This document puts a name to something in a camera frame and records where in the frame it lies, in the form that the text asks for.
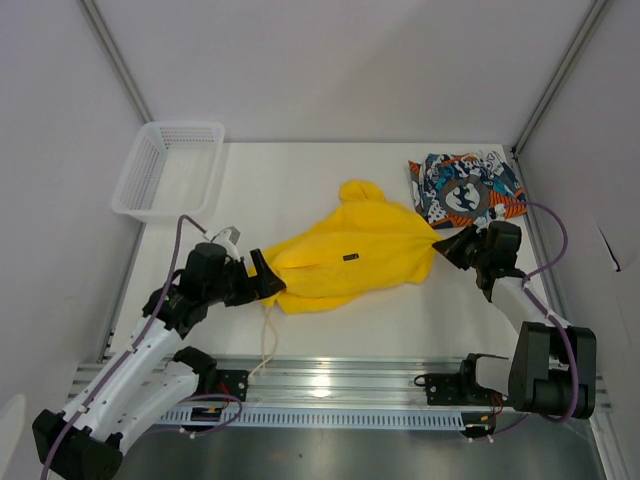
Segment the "colourful patterned shorts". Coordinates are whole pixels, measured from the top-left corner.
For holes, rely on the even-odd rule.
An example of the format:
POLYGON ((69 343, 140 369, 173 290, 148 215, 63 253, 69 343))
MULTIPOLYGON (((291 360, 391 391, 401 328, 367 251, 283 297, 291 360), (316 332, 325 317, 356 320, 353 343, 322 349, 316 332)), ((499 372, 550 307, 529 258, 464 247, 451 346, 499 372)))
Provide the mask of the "colourful patterned shorts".
POLYGON ((481 226, 500 203, 508 218, 527 212, 524 189, 499 151, 430 153, 408 171, 414 209, 433 229, 481 226))

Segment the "yellow shorts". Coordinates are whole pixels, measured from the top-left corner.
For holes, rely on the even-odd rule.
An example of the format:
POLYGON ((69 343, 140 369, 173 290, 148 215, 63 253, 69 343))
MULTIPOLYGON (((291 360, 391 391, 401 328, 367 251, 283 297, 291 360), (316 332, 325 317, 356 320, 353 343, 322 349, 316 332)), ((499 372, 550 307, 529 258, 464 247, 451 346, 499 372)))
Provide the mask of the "yellow shorts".
POLYGON ((262 301, 261 337, 271 330, 275 344, 261 353, 250 377, 265 370, 277 352, 274 305, 288 315, 328 311, 368 292, 419 284, 431 271, 442 237, 419 214, 389 201, 370 181, 343 183, 339 198, 326 218, 263 251, 285 289, 262 301))

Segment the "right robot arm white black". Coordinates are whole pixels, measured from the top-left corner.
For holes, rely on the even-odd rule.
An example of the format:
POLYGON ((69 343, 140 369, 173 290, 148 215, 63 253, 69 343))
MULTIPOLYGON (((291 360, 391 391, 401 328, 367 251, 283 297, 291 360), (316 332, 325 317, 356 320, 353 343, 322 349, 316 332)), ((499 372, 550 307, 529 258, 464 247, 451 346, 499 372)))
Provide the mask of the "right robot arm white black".
POLYGON ((482 407, 500 399, 556 423, 588 419, 596 407, 596 336, 570 325, 532 290, 516 266, 521 242, 519 226, 493 221, 434 243, 455 267, 475 270, 478 288, 517 330, 518 340, 509 357, 470 353, 458 372, 426 375, 427 402, 482 407))

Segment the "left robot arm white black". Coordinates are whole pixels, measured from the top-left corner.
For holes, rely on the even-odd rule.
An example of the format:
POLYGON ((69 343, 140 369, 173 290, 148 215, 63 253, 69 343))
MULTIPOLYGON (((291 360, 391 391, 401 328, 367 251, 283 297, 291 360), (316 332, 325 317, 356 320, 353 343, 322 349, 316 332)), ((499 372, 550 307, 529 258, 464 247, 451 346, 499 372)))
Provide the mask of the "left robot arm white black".
POLYGON ((182 269, 149 297, 129 343, 60 412, 43 410, 32 431, 46 477, 111 479, 124 456, 168 410, 182 401, 216 400, 236 405, 218 391, 217 362, 180 343, 203 321, 210 307, 241 306, 285 289, 262 252, 255 267, 228 241, 197 244, 182 269))

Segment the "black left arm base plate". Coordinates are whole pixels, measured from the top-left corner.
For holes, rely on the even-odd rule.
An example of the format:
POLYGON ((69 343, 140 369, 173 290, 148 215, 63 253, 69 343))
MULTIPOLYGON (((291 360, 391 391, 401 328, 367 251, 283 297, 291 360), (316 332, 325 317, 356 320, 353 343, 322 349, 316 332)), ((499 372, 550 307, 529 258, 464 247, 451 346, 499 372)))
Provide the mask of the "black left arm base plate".
POLYGON ((213 384, 213 392, 231 395, 244 402, 249 387, 248 376, 249 372, 246 370, 218 370, 213 384))

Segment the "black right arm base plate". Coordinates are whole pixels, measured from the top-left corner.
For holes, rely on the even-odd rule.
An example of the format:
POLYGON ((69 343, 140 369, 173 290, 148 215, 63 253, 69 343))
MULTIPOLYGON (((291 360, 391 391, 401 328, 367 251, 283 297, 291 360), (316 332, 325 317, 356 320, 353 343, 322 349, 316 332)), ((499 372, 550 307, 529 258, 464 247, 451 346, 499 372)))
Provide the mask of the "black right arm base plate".
POLYGON ((479 386, 461 373, 429 373, 413 379, 424 390, 430 406, 511 406, 506 394, 479 386))

